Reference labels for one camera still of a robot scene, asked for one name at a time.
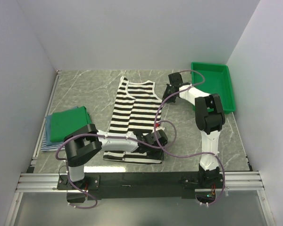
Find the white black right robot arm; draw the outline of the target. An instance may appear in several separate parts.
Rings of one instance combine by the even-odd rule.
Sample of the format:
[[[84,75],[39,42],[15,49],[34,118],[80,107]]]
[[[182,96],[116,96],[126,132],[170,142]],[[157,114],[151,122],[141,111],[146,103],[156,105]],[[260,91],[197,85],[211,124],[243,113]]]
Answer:
[[[201,132],[202,155],[199,163],[198,184],[210,187],[220,176],[220,164],[217,160],[218,143],[225,114],[218,94],[201,91],[188,82],[183,82],[180,72],[168,75],[169,83],[163,94],[163,100],[174,103],[181,98],[195,106],[195,122]]]

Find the green tank top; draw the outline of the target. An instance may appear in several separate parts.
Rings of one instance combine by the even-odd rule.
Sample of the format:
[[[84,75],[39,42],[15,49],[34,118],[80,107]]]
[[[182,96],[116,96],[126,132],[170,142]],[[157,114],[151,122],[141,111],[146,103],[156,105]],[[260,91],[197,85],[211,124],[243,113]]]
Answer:
[[[53,113],[50,120],[50,141],[62,142],[65,137],[91,122],[85,106]]]

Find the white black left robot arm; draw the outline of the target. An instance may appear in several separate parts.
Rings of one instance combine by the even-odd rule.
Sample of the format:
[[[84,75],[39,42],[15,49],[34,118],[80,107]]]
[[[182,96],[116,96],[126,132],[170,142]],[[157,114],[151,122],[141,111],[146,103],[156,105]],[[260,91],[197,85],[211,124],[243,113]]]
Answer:
[[[103,159],[131,164],[161,164],[164,154],[158,145],[166,146],[168,138],[163,130],[156,133],[134,129],[127,133],[104,132],[88,124],[64,138],[68,162],[68,183],[80,189],[85,183],[84,165],[99,151]]]

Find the black white striped tank top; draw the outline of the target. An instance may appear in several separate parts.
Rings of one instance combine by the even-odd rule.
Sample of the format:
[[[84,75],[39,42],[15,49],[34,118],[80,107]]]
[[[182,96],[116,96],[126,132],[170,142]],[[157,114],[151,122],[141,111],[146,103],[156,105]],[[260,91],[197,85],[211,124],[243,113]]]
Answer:
[[[121,77],[108,131],[120,134],[135,131],[143,135],[153,133],[154,122],[160,122],[161,111],[158,108],[161,103],[162,100],[155,94],[155,82],[134,83]],[[105,151],[103,159],[131,164],[161,164],[163,152],[158,149],[144,153]]]

